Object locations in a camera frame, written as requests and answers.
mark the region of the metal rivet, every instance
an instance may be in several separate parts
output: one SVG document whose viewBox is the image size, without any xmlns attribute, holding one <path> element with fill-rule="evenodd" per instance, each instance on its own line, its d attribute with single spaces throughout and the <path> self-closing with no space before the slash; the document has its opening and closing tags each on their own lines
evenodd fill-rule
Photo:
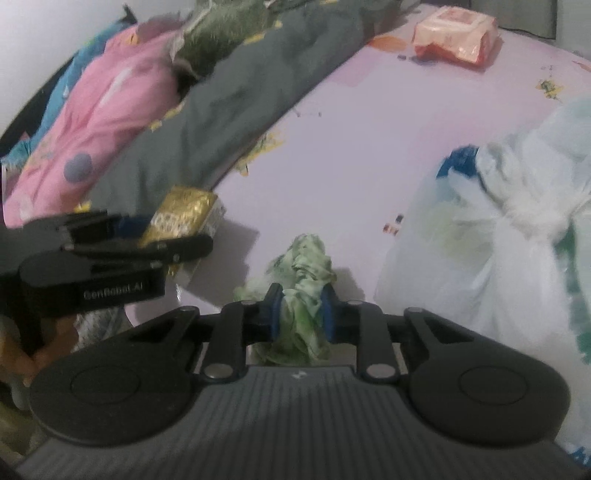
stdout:
<svg viewBox="0 0 591 480">
<path fill-rule="evenodd" d="M 234 373 L 234 369 L 226 364 L 211 364 L 205 367 L 203 373 L 209 378 L 228 378 Z"/>
<path fill-rule="evenodd" d="M 372 378 L 390 378 L 396 374 L 396 369 L 392 365 L 373 364 L 367 367 L 366 372 Z"/>
</svg>

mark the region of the white wall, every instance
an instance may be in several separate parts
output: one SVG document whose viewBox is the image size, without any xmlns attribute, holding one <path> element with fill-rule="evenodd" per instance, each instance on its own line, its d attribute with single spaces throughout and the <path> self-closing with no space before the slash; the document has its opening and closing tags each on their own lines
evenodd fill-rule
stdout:
<svg viewBox="0 0 591 480">
<path fill-rule="evenodd" d="M 0 134 L 84 43 L 124 16 L 124 0 L 0 0 Z M 127 0 L 139 20 L 194 0 Z"/>
<path fill-rule="evenodd" d="M 558 0 L 556 44 L 591 60 L 591 0 Z"/>
</svg>

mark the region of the pink blanket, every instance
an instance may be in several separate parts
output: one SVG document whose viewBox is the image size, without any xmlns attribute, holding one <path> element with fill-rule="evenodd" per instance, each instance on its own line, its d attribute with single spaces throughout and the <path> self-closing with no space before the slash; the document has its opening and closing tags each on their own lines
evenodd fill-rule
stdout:
<svg viewBox="0 0 591 480">
<path fill-rule="evenodd" d="M 111 39 L 72 90 L 4 204 L 9 227 L 72 211 L 116 154 L 179 102 L 166 45 L 144 43 L 131 27 Z"/>
</svg>

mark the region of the bed sheet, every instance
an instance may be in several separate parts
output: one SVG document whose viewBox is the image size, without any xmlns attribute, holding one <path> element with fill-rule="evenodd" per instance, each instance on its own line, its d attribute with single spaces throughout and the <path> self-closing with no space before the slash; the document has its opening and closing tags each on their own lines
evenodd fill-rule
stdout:
<svg viewBox="0 0 591 480">
<path fill-rule="evenodd" d="M 434 10 L 408 12 L 267 132 L 216 188 L 228 212 L 189 287 L 169 283 L 163 299 L 128 306 L 132 323 L 180 304 L 219 311 L 300 233 L 324 240 L 341 298 L 372 301 L 397 217 L 446 155 L 591 94 L 591 63 L 506 31 L 485 71 L 419 62 L 413 29 Z"/>
</svg>

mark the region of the gold packet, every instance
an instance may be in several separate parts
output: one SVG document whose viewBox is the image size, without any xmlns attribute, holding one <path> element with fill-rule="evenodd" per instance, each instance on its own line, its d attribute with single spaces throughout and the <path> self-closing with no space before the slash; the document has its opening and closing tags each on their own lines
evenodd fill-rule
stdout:
<svg viewBox="0 0 591 480">
<path fill-rule="evenodd" d="M 226 214 L 226 208 L 215 193 L 192 187 L 173 187 L 152 217 L 139 240 L 139 246 L 171 238 L 206 233 L 213 238 Z M 199 260 L 171 265 L 168 274 L 175 283 L 188 286 Z"/>
</svg>

